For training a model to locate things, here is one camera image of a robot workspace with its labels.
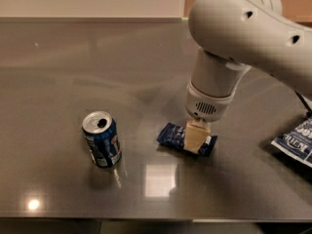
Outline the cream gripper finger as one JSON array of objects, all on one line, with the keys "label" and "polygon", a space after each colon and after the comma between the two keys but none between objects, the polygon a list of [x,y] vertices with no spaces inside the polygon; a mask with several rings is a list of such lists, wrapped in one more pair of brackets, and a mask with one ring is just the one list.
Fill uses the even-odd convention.
[{"label": "cream gripper finger", "polygon": [[203,119],[190,118],[186,123],[184,149],[197,153],[211,134],[211,124]]}]

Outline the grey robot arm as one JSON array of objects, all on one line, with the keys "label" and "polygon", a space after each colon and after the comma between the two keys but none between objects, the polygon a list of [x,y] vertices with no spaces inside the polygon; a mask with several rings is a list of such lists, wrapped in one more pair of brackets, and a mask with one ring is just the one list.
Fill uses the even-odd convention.
[{"label": "grey robot arm", "polygon": [[188,28],[199,46],[186,96],[192,118],[219,120],[252,67],[312,98],[312,28],[284,18],[281,0],[196,0]]}]

